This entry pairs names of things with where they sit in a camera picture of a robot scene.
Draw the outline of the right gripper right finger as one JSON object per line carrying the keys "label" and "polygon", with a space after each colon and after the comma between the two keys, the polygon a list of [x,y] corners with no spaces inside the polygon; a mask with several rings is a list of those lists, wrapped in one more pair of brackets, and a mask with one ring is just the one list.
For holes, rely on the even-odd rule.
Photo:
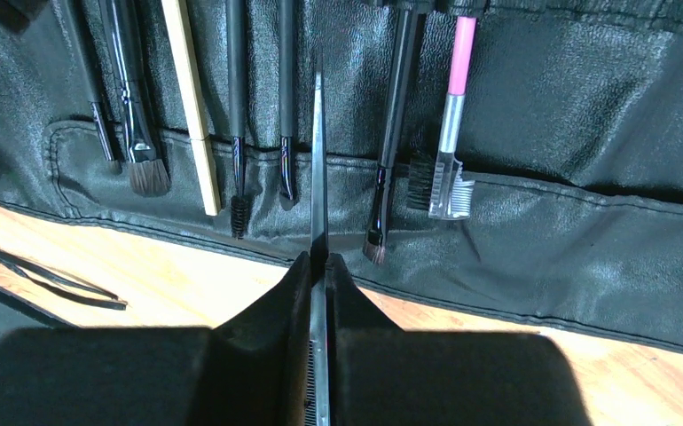
{"label": "right gripper right finger", "polygon": [[331,255],[336,425],[586,425],[568,360],[532,333],[406,331]]}

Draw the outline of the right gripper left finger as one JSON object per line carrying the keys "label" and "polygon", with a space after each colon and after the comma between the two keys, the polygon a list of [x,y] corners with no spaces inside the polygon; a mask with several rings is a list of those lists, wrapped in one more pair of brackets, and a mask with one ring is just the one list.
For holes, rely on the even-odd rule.
{"label": "right gripper left finger", "polygon": [[223,325],[22,328],[0,340],[0,425],[301,425],[310,257]]}

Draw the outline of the black comb brush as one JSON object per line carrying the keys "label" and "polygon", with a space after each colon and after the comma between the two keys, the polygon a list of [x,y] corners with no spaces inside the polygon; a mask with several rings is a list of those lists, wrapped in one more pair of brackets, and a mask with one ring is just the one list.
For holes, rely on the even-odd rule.
{"label": "black comb brush", "polygon": [[324,76],[315,72],[313,126],[311,143],[311,209],[310,209],[310,332],[305,423],[330,425],[331,395],[328,348],[328,313],[326,261],[327,239],[327,184],[326,133],[324,105]]}

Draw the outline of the black angled brush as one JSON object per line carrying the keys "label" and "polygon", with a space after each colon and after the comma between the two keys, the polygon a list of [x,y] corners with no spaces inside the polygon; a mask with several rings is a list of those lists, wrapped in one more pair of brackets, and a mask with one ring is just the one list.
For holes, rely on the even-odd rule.
{"label": "black angled brush", "polygon": [[375,193],[362,248],[365,257],[376,265],[383,264],[386,255],[390,214],[395,198],[396,154],[404,129],[405,107],[415,75],[415,62],[420,54],[422,26],[420,13],[406,9],[397,12]]}

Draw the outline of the pink handled makeup brush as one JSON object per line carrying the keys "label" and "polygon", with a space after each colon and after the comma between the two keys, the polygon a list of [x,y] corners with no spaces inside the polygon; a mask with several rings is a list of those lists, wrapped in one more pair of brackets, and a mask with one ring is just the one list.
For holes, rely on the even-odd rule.
{"label": "pink handled makeup brush", "polygon": [[437,152],[415,154],[410,165],[407,206],[435,220],[464,220],[471,213],[475,182],[464,177],[456,150],[476,27],[476,18],[457,19]]}

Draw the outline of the black makeup brush roll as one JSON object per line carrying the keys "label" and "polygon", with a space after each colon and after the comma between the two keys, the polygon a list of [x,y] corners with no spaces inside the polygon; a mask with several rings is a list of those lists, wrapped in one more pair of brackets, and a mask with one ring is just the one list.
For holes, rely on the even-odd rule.
{"label": "black makeup brush roll", "polygon": [[[171,178],[156,198],[113,175],[58,2],[0,24],[0,206],[287,264],[310,243],[316,47],[324,54],[329,242],[357,281],[408,300],[683,352],[683,1],[304,1],[295,167],[279,205],[279,8],[248,14],[242,240],[203,210],[161,4],[138,6],[151,116]],[[383,264],[372,213],[396,16],[422,15]],[[477,19],[456,158],[470,216],[407,206],[412,157],[435,156],[457,19]]]}

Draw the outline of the thin black eyeliner brush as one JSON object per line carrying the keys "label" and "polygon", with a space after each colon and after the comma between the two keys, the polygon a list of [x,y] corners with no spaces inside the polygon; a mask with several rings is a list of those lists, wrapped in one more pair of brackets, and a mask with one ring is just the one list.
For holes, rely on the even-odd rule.
{"label": "thin black eyeliner brush", "polygon": [[250,217],[246,196],[245,137],[247,123],[247,5],[242,0],[225,4],[229,84],[229,129],[235,192],[231,198],[232,236],[242,239]]}

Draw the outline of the slim black shadow brush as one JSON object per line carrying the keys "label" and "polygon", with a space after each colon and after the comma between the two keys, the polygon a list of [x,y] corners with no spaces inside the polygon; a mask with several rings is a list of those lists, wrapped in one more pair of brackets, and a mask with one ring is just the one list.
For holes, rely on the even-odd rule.
{"label": "slim black shadow brush", "polygon": [[284,211],[291,210],[296,200],[293,160],[295,9],[296,1],[279,1],[279,202]]}

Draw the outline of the thin black liner brush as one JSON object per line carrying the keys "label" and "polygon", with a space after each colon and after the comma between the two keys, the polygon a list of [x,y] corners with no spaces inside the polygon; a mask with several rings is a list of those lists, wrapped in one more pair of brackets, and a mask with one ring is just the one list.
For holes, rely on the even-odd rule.
{"label": "thin black liner brush", "polygon": [[212,145],[209,141],[206,107],[192,41],[187,2],[162,0],[161,6],[177,73],[204,210],[208,216],[215,217],[221,211],[222,203]]}

